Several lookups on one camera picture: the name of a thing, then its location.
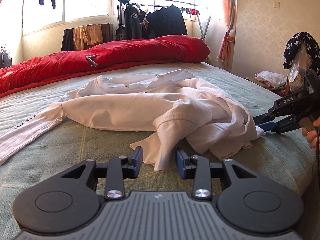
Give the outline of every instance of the black backpack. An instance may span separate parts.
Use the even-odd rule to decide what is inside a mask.
[[[3,46],[0,46],[0,68],[10,66],[12,66],[11,54]]]

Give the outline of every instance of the star-patterned scarf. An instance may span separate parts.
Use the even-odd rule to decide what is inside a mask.
[[[307,53],[312,58],[311,67],[318,75],[320,68],[320,50],[319,45],[316,40],[309,34],[305,32],[300,32],[292,36],[288,41],[286,49],[283,54],[283,67],[289,69],[293,60],[296,57],[298,50],[300,49],[301,42],[304,41],[307,46]]]

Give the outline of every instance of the bed sheet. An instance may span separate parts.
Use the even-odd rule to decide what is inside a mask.
[[[203,78],[224,89],[252,114],[265,113],[278,99],[276,94],[206,63],[155,64],[101,73],[108,78],[139,73],[162,74],[185,68],[194,76]],[[99,74],[73,78],[43,87],[18,92],[0,99],[0,134],[22,122],[32,114],[57,101],[65,93],[79,88]],[[106,162],[112,156],[129,155],[130,143],[146,138],[153,132],[101,131],[67,120],[40,136],[0,166],[0,239],[7,240],[19,233],[12,216],[12,202],[16,195],[86,158]],[[286,185],[302,195],[311,183],[316,165],[314,153],[308,147],[301,131],[277,135],[267,132],[252,142],[253,147],[241,150],[233,159]],[[210,152],[204,153],[210,161],[217,161]],[[140,176],[126,180],[126,191],[188,190],[193,180],[178,178],[174,159],[168,170],[153,172],[153,166],[144,165]],[[104,180],[99,180],[97,192],[102,193]],[[221,191],[218,179],[212,180],[215,194]]]

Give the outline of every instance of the silver screw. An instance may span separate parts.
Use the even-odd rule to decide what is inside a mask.
[[[122,192],[120,190],[116,190],[116,189],[113,189],[113,190],[109,190],[107,192],[107,197],[109,198],[120,198],[122,197]]]
[[[210,195],[210,191],[207,189],[197,189],[195,192],[196,197],[208,197]]]

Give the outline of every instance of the wall outlet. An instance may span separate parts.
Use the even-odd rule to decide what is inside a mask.
[[[280,2],[273,1],[273,8],[280,8]]]

